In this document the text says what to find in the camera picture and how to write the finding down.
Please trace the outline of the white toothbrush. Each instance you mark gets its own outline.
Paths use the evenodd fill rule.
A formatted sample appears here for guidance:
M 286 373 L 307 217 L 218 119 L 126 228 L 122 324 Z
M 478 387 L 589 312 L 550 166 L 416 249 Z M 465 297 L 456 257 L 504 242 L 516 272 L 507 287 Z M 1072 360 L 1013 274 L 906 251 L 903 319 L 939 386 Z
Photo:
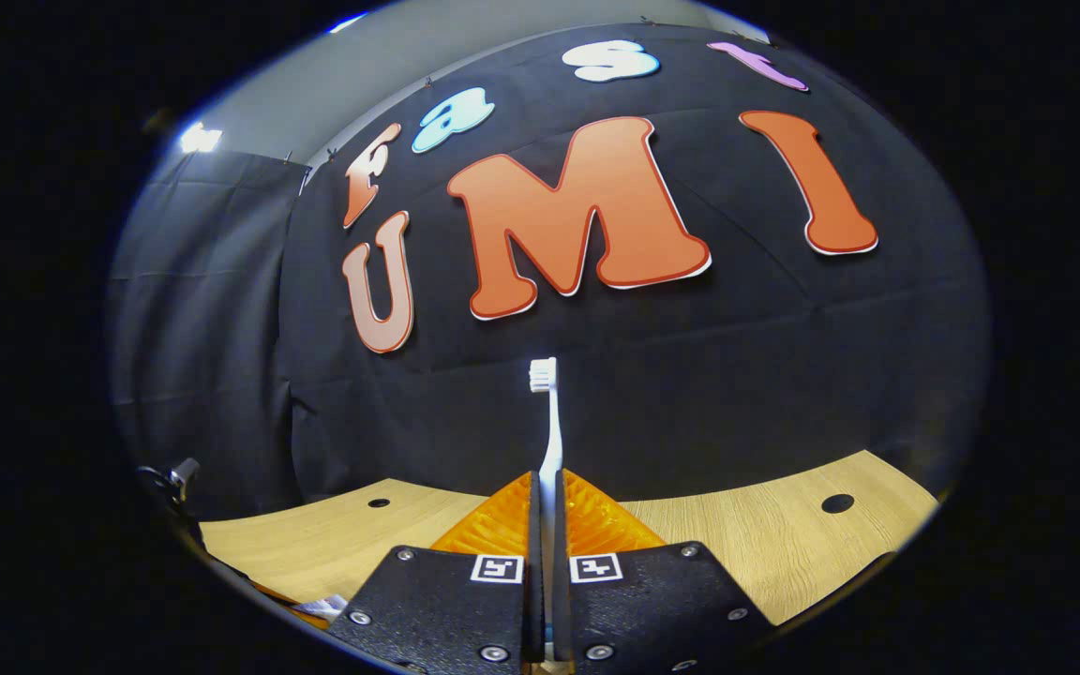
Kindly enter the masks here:
M 529 389 L 534 393 L 546 394 L 548 438 L 546 450 L 537 471 L 540 488 L 540 534 L 541 555 L 543 555 L 543 581 L 546 631 L 551 632 L 553 661 L 562 661 L 563 649 L 558 638 L 556 615 L 556 519 L 558 486 L 564 460 L 563 438 L 559 426 L 558 362 L 557 357 L 534 359 L 529 363 Z

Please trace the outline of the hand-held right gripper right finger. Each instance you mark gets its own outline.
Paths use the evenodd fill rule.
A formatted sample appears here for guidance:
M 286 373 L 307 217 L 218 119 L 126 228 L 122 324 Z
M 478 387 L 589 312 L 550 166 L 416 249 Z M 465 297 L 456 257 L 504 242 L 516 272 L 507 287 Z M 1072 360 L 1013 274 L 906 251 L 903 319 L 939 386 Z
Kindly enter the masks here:
M 562 472 L 554 657 L 573 675 L 737 675 L 775 627 L 706 544 L 661 541 Z

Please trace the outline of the ceiling light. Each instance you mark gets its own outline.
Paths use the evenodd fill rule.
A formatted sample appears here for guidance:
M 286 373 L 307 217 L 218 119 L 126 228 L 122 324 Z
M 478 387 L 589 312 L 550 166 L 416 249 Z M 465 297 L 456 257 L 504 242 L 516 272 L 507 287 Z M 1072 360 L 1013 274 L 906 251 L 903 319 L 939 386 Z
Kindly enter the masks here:
M 186 154 L 210 153 L 218 148 L 221 138 L 222 129 L 210 129 L 202 121 L 195 121 L 181 132 L 177 138 L 177 148 Z

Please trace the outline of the white toothpaste tube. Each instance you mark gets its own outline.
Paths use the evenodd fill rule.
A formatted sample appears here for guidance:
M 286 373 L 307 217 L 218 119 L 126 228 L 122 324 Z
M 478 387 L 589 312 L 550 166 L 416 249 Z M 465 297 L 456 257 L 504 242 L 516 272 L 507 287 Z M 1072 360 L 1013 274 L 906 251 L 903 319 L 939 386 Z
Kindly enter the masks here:
M 335 619 L 341 618 L 347 606 L 348 600 L 343 595 L 330 594 L 322 599 L 296 604 L 291 610 L 295 611 L 295 615 L 303 616 L 305 619 L 309 618 L 312 623 L 329 625 Z

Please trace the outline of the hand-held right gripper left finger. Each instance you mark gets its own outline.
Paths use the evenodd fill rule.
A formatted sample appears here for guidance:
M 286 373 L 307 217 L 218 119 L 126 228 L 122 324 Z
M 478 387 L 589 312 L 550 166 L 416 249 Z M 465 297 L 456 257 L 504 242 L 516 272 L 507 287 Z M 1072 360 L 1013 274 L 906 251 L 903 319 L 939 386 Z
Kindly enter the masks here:
M 391 546 L 330 637 L 423 675 L 529 675 L 545 658 L 535 494 L 524 473 L 433 546 Z

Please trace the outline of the black backdrop cloth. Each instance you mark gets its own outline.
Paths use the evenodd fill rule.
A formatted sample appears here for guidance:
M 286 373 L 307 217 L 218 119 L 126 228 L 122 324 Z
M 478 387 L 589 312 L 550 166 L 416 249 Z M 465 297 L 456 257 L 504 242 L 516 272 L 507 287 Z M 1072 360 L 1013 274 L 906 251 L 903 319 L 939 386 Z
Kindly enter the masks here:
M 564 465 L 621 501 L 873 453 L 933 495 L 981 405 L 984 269 L 924 154 L 813 57 L 701 27 L 536 36 L 313 170 L 168 159 L 106 280 L 109 402 L 199 518 Z

